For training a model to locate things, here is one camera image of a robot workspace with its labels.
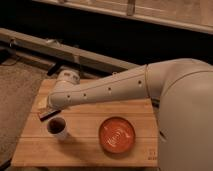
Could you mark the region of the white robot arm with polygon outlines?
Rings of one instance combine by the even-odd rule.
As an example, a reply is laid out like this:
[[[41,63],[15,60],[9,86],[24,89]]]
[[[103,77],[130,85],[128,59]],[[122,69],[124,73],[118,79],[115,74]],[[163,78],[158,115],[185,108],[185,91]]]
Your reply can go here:
[[[65,70],[47,98],[53,109],[156,98],[160,171],[213,171],[213,65],[191,58],[152,63],[81,84]]]

